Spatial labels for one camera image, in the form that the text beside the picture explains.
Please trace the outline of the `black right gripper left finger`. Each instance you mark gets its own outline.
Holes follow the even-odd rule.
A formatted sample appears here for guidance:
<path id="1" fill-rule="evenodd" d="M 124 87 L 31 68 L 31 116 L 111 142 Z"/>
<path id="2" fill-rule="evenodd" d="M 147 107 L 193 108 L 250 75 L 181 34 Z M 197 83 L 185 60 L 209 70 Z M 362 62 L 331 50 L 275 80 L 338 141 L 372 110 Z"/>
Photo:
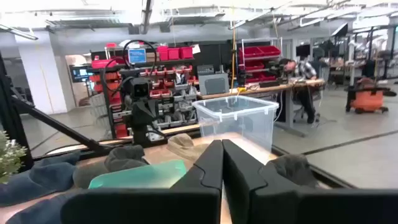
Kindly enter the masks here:
<path id="1" fill-rule="evenodd" d="M 223 144 L 214 140 L 169 189 L 86 190 L 60 211 L 69 224 L 219 223 Z"/>

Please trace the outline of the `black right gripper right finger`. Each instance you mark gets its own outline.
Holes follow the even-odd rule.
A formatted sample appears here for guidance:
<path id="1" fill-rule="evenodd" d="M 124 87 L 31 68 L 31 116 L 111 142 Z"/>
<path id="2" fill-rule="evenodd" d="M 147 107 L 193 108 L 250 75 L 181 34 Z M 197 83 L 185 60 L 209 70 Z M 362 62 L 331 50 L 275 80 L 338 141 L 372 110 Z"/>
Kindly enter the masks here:
<path id="1" fill-rule="evenodd" d="M 299 186 L 224 140 L 223 178 L 233 223 L 397 223 L 397 191 Z"/>

